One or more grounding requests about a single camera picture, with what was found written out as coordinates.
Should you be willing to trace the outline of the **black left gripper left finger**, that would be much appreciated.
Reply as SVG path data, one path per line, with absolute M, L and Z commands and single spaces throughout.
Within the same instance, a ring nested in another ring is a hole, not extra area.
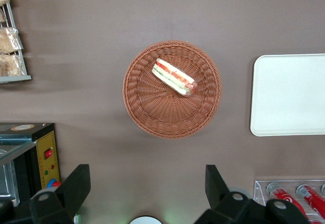
M 89 165 L 80 164 L 56 190 L 44 189 L 31 198 L 32 222 L 73 223 L 90 190 Z

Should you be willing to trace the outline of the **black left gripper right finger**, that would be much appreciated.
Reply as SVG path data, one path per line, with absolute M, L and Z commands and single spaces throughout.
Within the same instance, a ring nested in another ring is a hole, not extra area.
M 230 191 L 215 165 L 206 165 L 205 193 L 210 208 L 195 223 L 266 223 L 265 208 Z

